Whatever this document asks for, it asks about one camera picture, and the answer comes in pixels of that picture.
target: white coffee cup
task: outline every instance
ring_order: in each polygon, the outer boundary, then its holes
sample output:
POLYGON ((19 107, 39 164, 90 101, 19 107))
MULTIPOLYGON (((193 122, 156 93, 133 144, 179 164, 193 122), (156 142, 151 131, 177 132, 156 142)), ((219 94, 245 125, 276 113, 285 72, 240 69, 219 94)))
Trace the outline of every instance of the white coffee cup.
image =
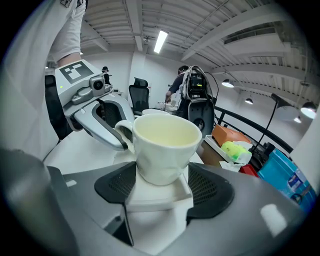
POLYGON ((122 120, 114 129, 135 155, 141 176, 155 185, 174 182, 187 167, 202 139, 195 124, 175 115, 146 114, 133 123, 122 120), (125 136, 128 135, 124 132, 126 129, 132 132, 133 143, 125 136))

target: white table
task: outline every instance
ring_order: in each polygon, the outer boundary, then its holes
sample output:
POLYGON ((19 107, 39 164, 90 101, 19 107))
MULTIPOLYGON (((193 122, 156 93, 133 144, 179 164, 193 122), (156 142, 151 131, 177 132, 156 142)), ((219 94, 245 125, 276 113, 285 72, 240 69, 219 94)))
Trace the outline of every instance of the white table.
MULTIPOLYGON (((131 161, 135 158, 128 150, 114 151, 82 130, 70 133, 44 163, 59 168, 62 174, 71 174, 131 161)), ((190 161, 203 163, 197 153, 190 161)), ((151 255, 158 254, 186 229, 185 214, 185 205, 171 210, 128 213, 134 247, 151 255)))

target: black mesh pad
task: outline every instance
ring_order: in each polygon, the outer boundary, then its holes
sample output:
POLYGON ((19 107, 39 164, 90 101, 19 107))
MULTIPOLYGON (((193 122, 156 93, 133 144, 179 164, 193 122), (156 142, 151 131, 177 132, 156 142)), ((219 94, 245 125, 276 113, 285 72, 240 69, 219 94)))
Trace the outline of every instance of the black mesh pad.
POLYGON ((136 183, 136 162, 100 177, 94 183, 95 191, 111 204, 124 204, 136 183))
POLYGON ((187 212, 190 219, 213 218, 224 211, 235 196, 229 181, 202 166, 204 164, 189 163, 188 185, 193 196, 193 208, 187 212))
MULTIPOLYGON (((213 218, 230 205, 235 195, 229 181, 203 169, 203 166, 189 163, 188 185, 192 191, 193 208, 187 212, 188 219, 213 218)), ((109 203, 124 205, 135 183, 136 162, 130 162, 99 178, 94 189, 109 203)))

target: blue box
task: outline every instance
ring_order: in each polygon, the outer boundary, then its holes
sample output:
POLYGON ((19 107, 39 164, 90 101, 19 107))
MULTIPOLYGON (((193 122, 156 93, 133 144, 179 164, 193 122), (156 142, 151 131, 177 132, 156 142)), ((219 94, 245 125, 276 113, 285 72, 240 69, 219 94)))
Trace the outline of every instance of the blue box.
MULTIPOLYGON (((297 166, 290 161, 280 150, 274 149, 269 156, 268 161, 258 172, 259 177, 274 186, 286 197, 290 198, 293 194, 301 194, 309 182, 301 184, 295 192, 288 185, 288 180, 297 170, 297 166)), ((300 204, 301 208, 308 213, 316 202, 317 195, 311 187, 309 192, 303 197, 300 204)))

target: black vent grille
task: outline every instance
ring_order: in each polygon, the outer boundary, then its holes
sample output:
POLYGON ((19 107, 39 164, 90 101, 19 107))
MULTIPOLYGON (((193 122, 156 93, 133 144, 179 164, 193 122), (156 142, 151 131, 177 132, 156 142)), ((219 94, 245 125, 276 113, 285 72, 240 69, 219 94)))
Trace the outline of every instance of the black vent grille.
POLYGON ((131 190, 136 183, 136 172, 135 171, 123 171, 112 177, 110 180, 109 188, 117 193, 121 193, 128 197, 131 190))
POLYGON ((214 181, 189 167, 189 187, 193 195, 193 204, 200 205, 214 197, 218 190, 214 181))

